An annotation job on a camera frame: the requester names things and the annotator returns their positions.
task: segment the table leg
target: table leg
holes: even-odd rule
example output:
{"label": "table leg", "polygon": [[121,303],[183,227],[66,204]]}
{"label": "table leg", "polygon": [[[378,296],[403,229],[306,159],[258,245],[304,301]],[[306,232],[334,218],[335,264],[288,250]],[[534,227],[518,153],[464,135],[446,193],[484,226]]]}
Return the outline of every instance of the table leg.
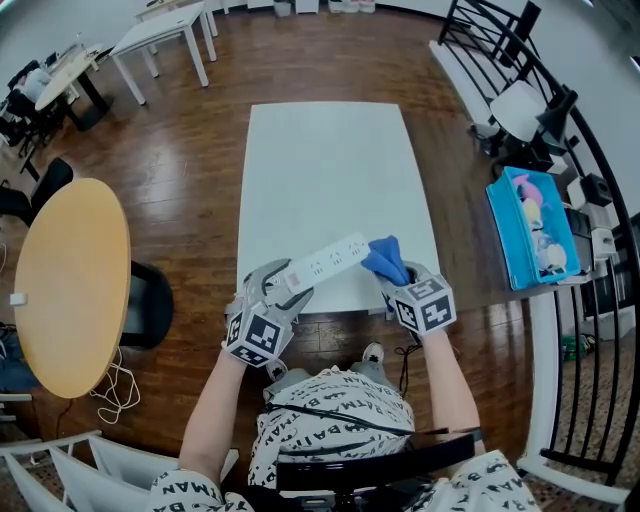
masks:
{"label": "table leg", "polygon": [[173,294],[169,281],[152,265],[131,262],[129,304],[120,345],[150,349],[169,332]]}
{"label": "table leg", "polygon": [[[205,33],[211,37],[211,33],[205,30]],[[196,38],[193,35],[193,29],[189,26],[184,29],[184,36],[187,39],[187,44],[189,45],[189,52],[191,53],[191,58],[193,59],[193,65],[196,67],[196,71],[198,72],[198,78],[200,78],[200,83],[202,87],[207,87],[209,85],[209,79],[207,78],[207,74],[204,71],[204,66],[202,65],[202,58],[200,57],[200,52],[198,51],[198,45],[196,44]]]}
{"label": "table leg", "polygon": [[93,86],[91,80],[87,76],[87,73],[82,73],[78,77],[78,83],[84,89],[84,92],[87,93],[87,96],[91,99],[96,108],[102,112],[103,114],[109,112],[109,104],[104,101],[104,98],[100,95],[98,90]]}
{"label": "table leg", "polygon": [[80,120],[80,118],[75,114],[71,106],[67,103],[67,98],[64,95],[58,96],[57,100],[58,105],[62,108],[65,115],[71,119],[71,122],[76,125],[78,130],[84,130],[84,124]]}
{"label": "table leg", "polygon": [[120,57],[117,56],[113,57],[113,61],[116,63],[116,67],[120,70],[122,78],[124,78],[124,81],[127,82],[129,89],[131,89],[131,92],[135,96],[136,100],[138,100],[138,103],[140,103],[140,105],[144,105],[147,100],[144,99],[144,96],[138,88],[138,84],[136,84],[135,80],[131,76],[131,73],[129,73],[129,70],[124,65],[124,62],[122,62]]}
{"label": "table leg", "polygon": [[36,171],[36,168],[33,166],[33,164],[29,160],[27,160],[24,163],[24,167],[22,170],[25,170],[25,169],[31,175],[33,180],[37,183],[38,180],[40,179],[40,175],[38,174],[38,171]]}
{"label": "table leg", "polygon": [[213,13],[207,11],[207,20],[209,21],[209,28],[211,29],[211,35],[216,37],[218,35],[218,27],[216,27],[216,20],[213,19]]}
{"label": "table leg", "polygon": [[214,62],[218,57],[216,56],[216,50],[213,47],[213,39],[211,38],[211,32],[209,30],[209,23],[207,22],[207,16],[204,12],[200,14],[200,23],[202,24],[202,33],[204,34],[204,41],[207,43],[207,51],[209,52],[209,60]]}
{"label": "table leg", "polygon": [[147,64],[149,71],[151,71],[151,76],[153,78],[157,78],[160,75],[160,73],[158,73],[158,67],[156,66],[156,61],[153,58],[153,55],[151,54],[151,52],[149,51],[149,48],[145,47],[140,51],[142,52],[142,58],[144,59],[144,62]]}

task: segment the white cable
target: white cable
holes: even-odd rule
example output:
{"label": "white cable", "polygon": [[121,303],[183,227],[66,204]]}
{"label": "white cable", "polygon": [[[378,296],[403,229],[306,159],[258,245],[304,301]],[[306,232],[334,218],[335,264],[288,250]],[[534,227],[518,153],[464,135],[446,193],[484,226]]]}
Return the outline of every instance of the white cable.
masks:
{"label": "white cable", "polygon": [[[120,413],[126,409],[131,409],[133,406],[140,403],[140,390],[138,389],[138,384],[136,384],[136,379],[133,376],[133,372],[131,370],[127,370],[126,368],[122,368],[122,351],[120,347],[118,347],[118,356],[119,360],[117,363],[111,363],[110,368],[115,369],[114,377],[111,376],[109,372],[107,372],[107,377],[109,378],[109,382],[111,385],[107,389],[104,395],[91,390],[89,391],[89,396],[97,396],[98,398],[104,398],[110,405],[115,407],[115,409],[110,409],[109,407],[100,407],[98,409],[98,416],[100,419],[109,425],[115,425],[118,423],[118,419],[120,419]],[[129,398],[124,403],[120,402],[118,398],[118,394],[116,393],[116,386],[118,385],[118,372],[123,372],[131,377],[131,388],[129,389]],[[137,395],[137,398],[133,399],[133,392]],[[109,393],[113,393],[114,400],[109,398]],[[109,421],[102,415],[102,411],[108,412],[109,414],[113,414],[115,416],[113,421]]]}

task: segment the pink toy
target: pink toy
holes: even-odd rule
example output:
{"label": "pink toy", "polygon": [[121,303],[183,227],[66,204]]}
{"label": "pink toy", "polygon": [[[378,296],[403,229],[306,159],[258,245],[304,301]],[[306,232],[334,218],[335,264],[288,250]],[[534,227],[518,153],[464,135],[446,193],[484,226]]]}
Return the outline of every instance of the pink toy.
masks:
{"label": "pink toy", "polygon": [[540,189],[538,189],[538,187],[529,183],[527,181],[527,178],[528,176],[526,174],[523,174],[522,176],[513,178],[511,181],[513,181],[513,184],[516,187],[516,189],[518,187],[521,187],[520,193],[522,195],[523,200],[533,199],[538,206],[542,206],[542,203],[544,202],[544,198],[542,197],[542,192],[540,192]]}

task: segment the power strip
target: power strip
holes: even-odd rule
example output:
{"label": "power strip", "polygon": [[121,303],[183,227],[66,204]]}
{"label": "power strip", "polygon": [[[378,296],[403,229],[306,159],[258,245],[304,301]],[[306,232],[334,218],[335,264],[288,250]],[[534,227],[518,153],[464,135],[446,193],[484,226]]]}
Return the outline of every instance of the power strip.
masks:
{"label": "power strip", "polygon": [[324,249],[294,261],[282,271],[289,291],[302,293],[364,260],[369,244],[360,233],[353,233]]}

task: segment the floor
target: floor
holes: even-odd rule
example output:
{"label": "floor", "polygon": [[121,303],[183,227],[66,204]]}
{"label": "floor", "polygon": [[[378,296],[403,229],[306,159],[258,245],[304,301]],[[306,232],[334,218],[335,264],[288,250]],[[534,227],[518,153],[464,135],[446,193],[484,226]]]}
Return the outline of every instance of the floor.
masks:
{"label": "floor", "polygon": [[[45,439],[101,429],[110,439],[177,455],[186,421],[220,350],[224,306],[235,291],[240,187],[251,105],[391,102],[400,105],[406,119],[426,126],[420,139],[411,130],[410,134],[418,160],[428,161],[431,172],[440,173],[430,189],[424,174],[428,171],[421,165],[443,273],[457,279],[464,290],[459,320],[449,333],[478,403],[488,447],[515,460],[524,448],[532,395],[527,303],[491,291],[488,275],[504,279],[496,270],[501,256],[487,253],[479,236],[492,220],[483,189],[470,191],[460,178],[460,172],[471,169],[467,166],[471,161],[477,183],[488,183],[490,170],[475,158],[461,104],[428,50],[440,23],[382,9],[372,16],[322,13],[277,20],[261,12],[233,13],[216,20],[218,61],[205,65],[208,88],[199,86],[187,46],[180,40],[159,45],[157,79],[151,78],[138,56],[126,57],[147,98],[144,107],[107,61],[92,79],[99,90],[115,98],[111,113],[86,133],[65,126],[35,160],[42,170],[54,156],[61,156],[77,178],[95,177],[113,188],[129,221],[132,256],[166,274],[175,316],[167,339],[156,350],[124,350],[125,365],[135,373],[142,402],[123,413],[117,425],[99,421],[96,410],[101,404],[96,399],[83,397],[70,403],[36,390],[33,408],[25,411],[25,417],[31,416],[25,428]],[[202,39],[199,43],[205,55]],[[82,105],[79,100],[74,108],[81,110]],[[468,161],[461,163],[456,153]],[[2,150],[0,155],[0,178],[29,191],[33,184],[28,176],[17,175],[18,162],[11,151]],[[443,213],[444,203],[452,201],[460,212],[457,218]],[[0,241],[8,247],[0,275],[0,293],[6,298],[27,229],[17,219],[4,217],[0,230]],[[467,235],[475,245],[464,239]],[[495,241],[495,234],[490,236]],[[472,285],[460,278],[469,266],[475,269]],[[0,306],[0,320],[12,322],[6,302]],[[290,367],[304,366],[310,372],[334,364],[346,368],[372,341],[387,348],[385,367],[396,381],[402,358],[393,349],[406,345],[409,338],[394,322],[380,317],[305,317],[284,359]],[[431,422],[430,401],[419,355],[411,358],[410,376],[407,398],[418,428],[425,429]],[[245,377],[233,443],[241,452],[240,470],[248,464],[266,382],[264,371],[250,369]]]}

